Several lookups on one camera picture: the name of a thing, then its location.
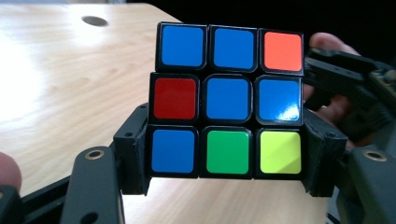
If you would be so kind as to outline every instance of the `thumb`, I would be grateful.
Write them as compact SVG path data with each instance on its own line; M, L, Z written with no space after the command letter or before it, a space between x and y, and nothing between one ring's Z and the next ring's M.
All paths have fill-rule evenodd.
M309 46L325 50L338 49L346 53L359 55L356 50L345 44L340 38L328 33L313 34L309 40Z
M18 164L7 154L0 152L0 185L11 185L21 190L21 170Z

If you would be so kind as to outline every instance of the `light wood grain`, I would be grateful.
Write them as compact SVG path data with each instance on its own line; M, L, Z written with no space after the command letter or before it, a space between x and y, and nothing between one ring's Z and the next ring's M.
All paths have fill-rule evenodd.
M145 4L0 5L0 18L0 150L21 167L24 196L108 146L148 101L156 25L177 20ZM317 224L326 202L298 181L154 178L124 209L127 223Z
M96 4L96 3L108 3L107 0L67 0L69 4Z

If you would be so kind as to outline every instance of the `finger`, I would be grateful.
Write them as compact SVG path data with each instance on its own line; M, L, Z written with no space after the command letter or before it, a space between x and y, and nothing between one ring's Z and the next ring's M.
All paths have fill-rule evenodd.
M359 55L356 50L345 44L340 38L327 33L313 34L309 40L309 46L317 49L341 50L346 53Z
M355 148L356 147L356 145L355 145L355 143L353 143L351 140L346 140L346 149L353 149L353 148Z
M309 40L309 45L313 48L325 49L325 50L341 50L347 53L358 54L349 45L346 45L340 38L335 35L327 33L316 33L313 34ZM308 85L304 85L303 95L304 99L308 99L312 96L314 88ZM323 115L327 121L332 123L338 123L342 118L344 118L351 110L350 102L346 97L336 95L332 98L331 103L322 107L319 110L319 114Z
M21 190L21 170L18 164L8 155L0 152L0 185L11 185Z

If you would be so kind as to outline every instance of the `cube face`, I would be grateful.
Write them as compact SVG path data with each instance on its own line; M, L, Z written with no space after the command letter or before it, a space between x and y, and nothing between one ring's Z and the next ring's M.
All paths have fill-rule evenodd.
M201 177L251 178L252 134L238 127L210 126L201 136Z
M148 139L151 176L198 176L198 132L195 128L150 125Z
M242 75L211 75L203 84L203 112L217 124L241 124L250 119L252 85Z
M257 29L209 26L209 61L217 71L253 72L257 68Z
M160 22L150 175L303 178L303 63L299 33Z
M258 130L256 178L298 179L303 169L297 130Z
M299 77L262 76L256 82L256 119L262 125L302 125Z
M302 76L304 41L299 33L260 29L261 67L267 73Z
M156 71L201 70L206 65L206 26L158 25Z
M149 116L157 123L192 123L198 118L200 81L196 76L152 73Z

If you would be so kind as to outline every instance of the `metal screw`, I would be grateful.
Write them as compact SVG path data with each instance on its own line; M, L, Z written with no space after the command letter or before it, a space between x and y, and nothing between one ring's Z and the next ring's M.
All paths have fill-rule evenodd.
M103 157L104 155L105 152L103 150L94 150L85 154L85 159L93 161Z

